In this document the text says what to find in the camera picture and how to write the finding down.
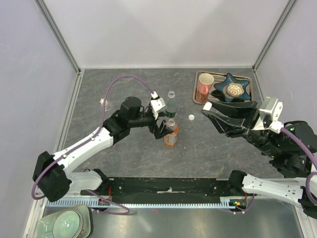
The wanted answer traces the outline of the orange drink bottle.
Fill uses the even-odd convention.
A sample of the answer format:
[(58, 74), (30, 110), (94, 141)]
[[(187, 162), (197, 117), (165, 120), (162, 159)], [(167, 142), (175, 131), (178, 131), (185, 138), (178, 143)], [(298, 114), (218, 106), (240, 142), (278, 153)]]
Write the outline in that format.
[(177, 142), (178, 124), (174, 119), (169, 119), (166, 124), (166, 128), (172, 130), (172, 133), (164, 136), (164, 142), (167, 146), (174, 146)]

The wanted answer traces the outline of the clear bottle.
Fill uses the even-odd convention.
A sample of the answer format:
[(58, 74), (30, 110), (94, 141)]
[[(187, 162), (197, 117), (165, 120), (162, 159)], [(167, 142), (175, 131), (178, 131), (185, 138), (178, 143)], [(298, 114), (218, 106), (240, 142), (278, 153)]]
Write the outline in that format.
[(106, 101), (106, 103), (105, 103), (105, 112), (111, 111), (112, 108), (113, 108), (112, 103)]

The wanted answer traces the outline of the white bottle cap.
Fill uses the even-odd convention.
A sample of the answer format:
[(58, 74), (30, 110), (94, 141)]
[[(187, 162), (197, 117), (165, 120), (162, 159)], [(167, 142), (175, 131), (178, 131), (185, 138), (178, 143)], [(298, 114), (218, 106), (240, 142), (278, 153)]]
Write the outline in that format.
[(194, 116), (193, 114), (190, 114), (190, 115), (188, 116), (188, 119), (189, 119), (190, 121), (193, 121), (193, 120), (195, 119), (195, 116)]
[(211, 102), (206, 102), (205, 105), (203, 106), (203, 110), (205, 110), (205, 111), (210, 111), (211, 108), (212, 108)]

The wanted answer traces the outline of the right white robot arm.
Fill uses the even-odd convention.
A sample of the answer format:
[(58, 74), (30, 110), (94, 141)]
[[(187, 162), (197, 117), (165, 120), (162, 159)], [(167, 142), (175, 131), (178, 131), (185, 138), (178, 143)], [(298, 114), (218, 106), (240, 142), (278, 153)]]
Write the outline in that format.
[(242, 103), (206, 102), (202, 114), (217, 131), (230, 138), (242, 137), (270, 158), (269, 163), (295, 185), (257, 178), (243, 171), (231, 172), (224, 196), (264, 195), (303, 209), (317, 217), (317, 136), (302, 120), (280, 122), (283, 103), (266, 97), (260, 107)]

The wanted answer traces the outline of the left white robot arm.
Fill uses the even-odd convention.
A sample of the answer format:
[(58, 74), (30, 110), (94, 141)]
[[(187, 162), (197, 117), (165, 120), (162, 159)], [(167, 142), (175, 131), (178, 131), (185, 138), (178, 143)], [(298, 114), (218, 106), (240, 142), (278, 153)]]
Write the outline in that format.
[(152, 94), (149, 105), (144, 108), (137, 97), (128, 97), (109, 118), (91, 134), (66, 149), (50, 154), (45, 151), (37, 158), (33, 173), (35, 188), (43, 197), (55, 202), (71, 192), (94, 191), (107, 193), (108, 177), (99, 169), (76, 172), (75, 169), (98, 152), (115, 145), (130, 134), (132, 128), (147, 127), (155, 139), (170, 134), (166, 121), (157, 124), (165, 115), (164, 99)]

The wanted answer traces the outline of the green label water bottle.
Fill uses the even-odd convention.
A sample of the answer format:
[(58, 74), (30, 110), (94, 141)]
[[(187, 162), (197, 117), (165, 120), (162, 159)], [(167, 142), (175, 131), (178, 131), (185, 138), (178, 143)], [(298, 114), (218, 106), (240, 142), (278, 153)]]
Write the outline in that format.
[(165, 105), (166, 105), (166, 108), (165, 108), (166, 116), (168, 118), (174, 118), (178, 108), (176, 94), (174, 91), (168, 92)]

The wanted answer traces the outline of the small patterned bowl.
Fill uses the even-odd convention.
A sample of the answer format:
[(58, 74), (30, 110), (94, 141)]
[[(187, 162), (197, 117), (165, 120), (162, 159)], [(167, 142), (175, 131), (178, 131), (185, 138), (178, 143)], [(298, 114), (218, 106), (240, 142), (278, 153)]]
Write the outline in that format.
[(228, 97), (237, 98), (243, 95), (245, 91), (242, 84), (231, 82), (227, 86), (225, 86), (224, 92)]

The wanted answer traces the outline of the blue star-shaped dish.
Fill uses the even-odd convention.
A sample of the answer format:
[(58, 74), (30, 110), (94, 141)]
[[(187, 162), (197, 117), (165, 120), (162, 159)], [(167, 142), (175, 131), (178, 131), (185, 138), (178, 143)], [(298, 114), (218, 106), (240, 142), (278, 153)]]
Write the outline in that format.
[[(232, 97), (226, 96), (226, 94), (224, 92), (224, 88), (225, 88), (225, 86), (227, 86), (231, 82), (242, 84), (243, 89), (245, 91), (243, 93), (243, 95), (241, 95), (240, 97), (237, 97), (237, 98), (232, 98)], [(245, 100), (251, 100), (251, 96), (247, 93), (247, 86), (249, 84), (250, 84), (250, 82), (248, 80), (239, 80), (239, 79), (236, 79), (231, 73), (227, 73), (226, 79), (221, 83), (215, 84), (214, 87), (216, 90), (220, 91), (224, 95), (224, 99), (226, 102), (233, 102), (234, 100), (245, 101)]]

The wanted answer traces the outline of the metal tray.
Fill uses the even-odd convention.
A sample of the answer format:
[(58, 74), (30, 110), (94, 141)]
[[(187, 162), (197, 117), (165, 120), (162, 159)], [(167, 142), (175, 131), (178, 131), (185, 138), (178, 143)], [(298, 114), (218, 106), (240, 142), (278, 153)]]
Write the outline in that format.
[[(198, 82), (199, 76), (203, 73), (208, 73), (214, 77), (214, 84), (212, 85), (209, 93), (204, 95), (201, 94), (198, 90)], [(245, 77), (245, 76), (238, 76), (233, 75), (235, 79), (240, 81), (248, 81), (249, 84), (245, 88), (245, 93), (249, 95), (249, 99), (243, 96), (242, 98), (234, 98), (232, 100), (233, 103), (240, 103), (240, 102), (247, 102), (252, 101), (253, 99), (253, 81), (252, 79)], [(219, 102), (226, 102), (225, 96), (219, 90), (217, 90), (214, 85), (217, 83), (222, 83), (226, 79), (226, 74), (224, 73), (215, 73), (215, 72), (208, 72), (208, 71), (197, 71), (195, 76), (195, 83), (194, 83), (194, 92), (193, 92), (193, 101), (197, 104), (204, 104), (206, 101), (219, 101)]]

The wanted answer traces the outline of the pink mug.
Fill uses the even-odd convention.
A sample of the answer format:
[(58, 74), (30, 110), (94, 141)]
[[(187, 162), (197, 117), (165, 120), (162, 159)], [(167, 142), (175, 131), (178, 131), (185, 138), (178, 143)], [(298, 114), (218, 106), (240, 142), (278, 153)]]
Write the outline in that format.
[(207, 95), (212, 88), (214, 83), (214, 77), (210, 73), (202, 73), (198, 77), (198, 91), (203, 94)]

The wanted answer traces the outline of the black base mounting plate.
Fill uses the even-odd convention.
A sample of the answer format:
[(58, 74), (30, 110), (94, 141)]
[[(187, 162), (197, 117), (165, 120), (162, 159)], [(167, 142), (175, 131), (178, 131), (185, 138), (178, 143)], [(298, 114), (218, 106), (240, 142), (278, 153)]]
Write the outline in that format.
[(123, 197), (136, 193), (158, 194), (160, 192), (181, 192), (185, 194), (202, 194), (217, 197), (244, 196), (242, 184), (237, 188), (228, 185), (227, 179), (216, 178), (130, 178), (113, 177), (93, 192), (98, 195)]

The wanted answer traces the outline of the green ceramic bowl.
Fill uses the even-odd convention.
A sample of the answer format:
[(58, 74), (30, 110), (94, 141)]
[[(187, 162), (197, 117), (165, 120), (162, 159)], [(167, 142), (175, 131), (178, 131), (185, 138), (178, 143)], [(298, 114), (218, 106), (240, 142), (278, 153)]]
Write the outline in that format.
[(61, 213), (53, 225), (54, 238), (76, 238), (83, 227), (81, 215), (74, 210)]

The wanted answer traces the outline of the green ceramic plate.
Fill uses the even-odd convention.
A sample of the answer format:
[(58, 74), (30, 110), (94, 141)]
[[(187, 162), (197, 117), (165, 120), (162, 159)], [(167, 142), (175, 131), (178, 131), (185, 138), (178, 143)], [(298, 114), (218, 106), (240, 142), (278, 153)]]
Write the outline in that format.
[(56, 218), (67, 210), (78, 212), (83, 219), (83, 227), (80, 230), (77, 238), (88, 238), (93, 233), (93, 221), (89, 208), (86, 205), (78, 205), (67, 208), (44, 216), (37, 224), (36, 237), (38, 238), (53, 238), (53, 225)]

